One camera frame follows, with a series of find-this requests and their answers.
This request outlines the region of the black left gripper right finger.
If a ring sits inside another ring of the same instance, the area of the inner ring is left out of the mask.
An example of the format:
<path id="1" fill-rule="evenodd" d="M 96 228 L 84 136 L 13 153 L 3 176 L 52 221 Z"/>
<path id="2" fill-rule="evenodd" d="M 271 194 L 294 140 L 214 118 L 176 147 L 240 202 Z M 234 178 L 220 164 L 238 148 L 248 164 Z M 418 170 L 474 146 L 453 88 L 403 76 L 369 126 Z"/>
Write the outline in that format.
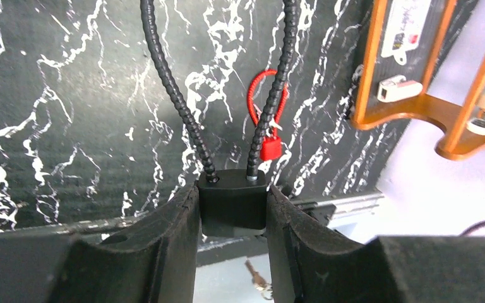
<path id="1" fill-rule="evenodd" d="M 271 187 L 266 239 L 275 302 L 485 302 L 485 237 L 361 244 Z"/>

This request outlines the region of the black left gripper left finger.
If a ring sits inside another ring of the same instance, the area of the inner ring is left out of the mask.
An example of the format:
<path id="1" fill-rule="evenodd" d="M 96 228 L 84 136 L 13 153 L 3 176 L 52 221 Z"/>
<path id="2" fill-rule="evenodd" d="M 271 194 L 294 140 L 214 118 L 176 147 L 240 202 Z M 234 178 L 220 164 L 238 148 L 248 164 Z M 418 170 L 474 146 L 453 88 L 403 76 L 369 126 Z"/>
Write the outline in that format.
<path id="1" fill-rule="evenodd" d="M 0 302 L 191 302 L 196 186 L 99 244 L 79 235 L 0 234 Z"/>

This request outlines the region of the silver black-lock keys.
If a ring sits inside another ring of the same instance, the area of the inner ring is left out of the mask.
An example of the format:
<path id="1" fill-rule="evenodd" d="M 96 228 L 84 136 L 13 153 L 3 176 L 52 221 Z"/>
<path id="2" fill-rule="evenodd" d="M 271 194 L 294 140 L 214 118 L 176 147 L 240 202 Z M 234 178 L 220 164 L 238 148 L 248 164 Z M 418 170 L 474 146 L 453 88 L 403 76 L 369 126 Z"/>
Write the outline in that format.
<path id="1" fill-rule="evenodd" d="M 267 282 L 261 274 L 255 270 L 254 266 L 252 265 L 251 261 L 249 259 L 246 259 L 245 262 L 245 267 L 249 271 L 249 274 L 251 275 L 251 283 L 253 284 L 254 288 L 259 291 L 261 294 L 261 297 L 264 300 L 273 300 L 273 288 L 272 284 Z"/>

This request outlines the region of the black cable padlock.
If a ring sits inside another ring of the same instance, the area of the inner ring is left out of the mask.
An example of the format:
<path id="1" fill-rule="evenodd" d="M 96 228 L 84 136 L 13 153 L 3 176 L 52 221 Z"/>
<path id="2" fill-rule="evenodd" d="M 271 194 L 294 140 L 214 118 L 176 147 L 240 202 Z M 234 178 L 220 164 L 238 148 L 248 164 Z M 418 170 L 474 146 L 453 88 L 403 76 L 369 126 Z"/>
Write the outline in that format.
<path id="1" fill-rule="evenodd" d="M 203 165 L 197 182 L 203 234 L 209 237 L 261 235 L 266 229 L 267 184 L 258 168 L 261 145 L 273 119 L 292 66 L 299 1 L 284 1 L 284 37 L 277 73 L 250 144 L 246 170 L 216 170 L 200 131 L 172 75 L 157 32 L 153 1 L 141 1 L 145 40 L 158 76 L 188 130 Z"/>

